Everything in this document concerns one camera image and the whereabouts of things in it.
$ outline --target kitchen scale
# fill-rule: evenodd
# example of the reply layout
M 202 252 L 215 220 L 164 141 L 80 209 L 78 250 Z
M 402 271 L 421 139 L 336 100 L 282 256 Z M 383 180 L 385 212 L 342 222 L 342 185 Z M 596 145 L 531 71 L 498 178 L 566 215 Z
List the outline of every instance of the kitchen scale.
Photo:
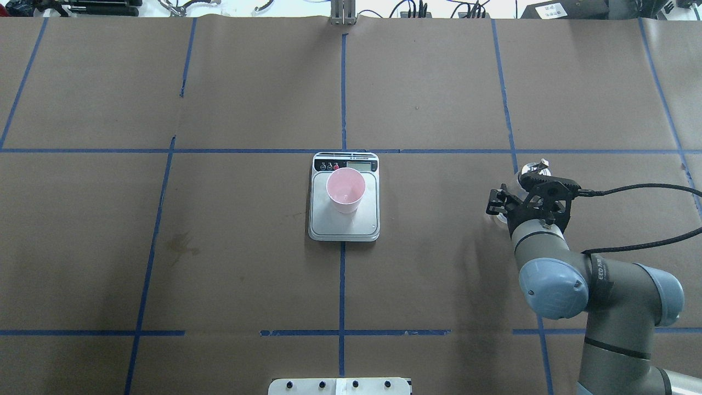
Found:
M 342 214 L 331 204 L 326 180 L 340 167 L 363 174 L 366 192 L 358 209 Z M 380 177 L 373 153 L 317 153 L 310 180 L 310 237 L 319 241 L 374 241 L 380 235 Z

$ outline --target robotic arm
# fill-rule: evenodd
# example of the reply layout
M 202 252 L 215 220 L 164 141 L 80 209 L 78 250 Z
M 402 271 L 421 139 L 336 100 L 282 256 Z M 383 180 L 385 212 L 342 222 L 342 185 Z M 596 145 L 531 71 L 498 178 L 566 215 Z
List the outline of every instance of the robotic arm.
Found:
M 525 168 L 521 189 L 492 190 L 486 212 L 506 217 L 519 286 L 537 314 L 588 312 L 578 395 L 702 395 L 702 380 L 650 364 L 654 327 L 672 325 L 683 310 L 680 282 L 656 268 L 571 251 L 563 236 L 571 202 L 594 191 L 536 164 Z

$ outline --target cup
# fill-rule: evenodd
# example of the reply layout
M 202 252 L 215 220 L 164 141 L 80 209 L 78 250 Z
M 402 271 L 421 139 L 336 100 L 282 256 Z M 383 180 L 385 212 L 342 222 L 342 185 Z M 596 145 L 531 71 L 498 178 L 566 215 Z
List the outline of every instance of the cup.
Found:
M 351 167 L 341 167 L 329 174 L 326 180 L 326 194 L 334 208 L 344 214 L 358 209 L 361 198 L 366 192 L 366 180 L 363 174 Z

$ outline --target white bracket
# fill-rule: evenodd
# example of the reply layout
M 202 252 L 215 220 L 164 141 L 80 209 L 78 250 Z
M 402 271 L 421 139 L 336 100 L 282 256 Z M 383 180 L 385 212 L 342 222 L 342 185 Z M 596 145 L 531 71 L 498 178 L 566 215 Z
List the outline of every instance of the white bracket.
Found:
M 356 0 L 331 0 L 332 25 L 356 25 Z
M 400 377 L 276 379 L 268 395 L 412 395 L 411 383 Z

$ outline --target white label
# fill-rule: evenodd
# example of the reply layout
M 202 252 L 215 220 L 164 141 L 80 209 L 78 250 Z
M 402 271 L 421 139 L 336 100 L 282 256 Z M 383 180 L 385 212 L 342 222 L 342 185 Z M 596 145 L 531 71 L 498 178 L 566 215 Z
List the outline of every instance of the white label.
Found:
M 548 4 L 547 6 L 540 6 L 535 9 L 541 19 L 555 19 L 568 16 L 561 3 Z

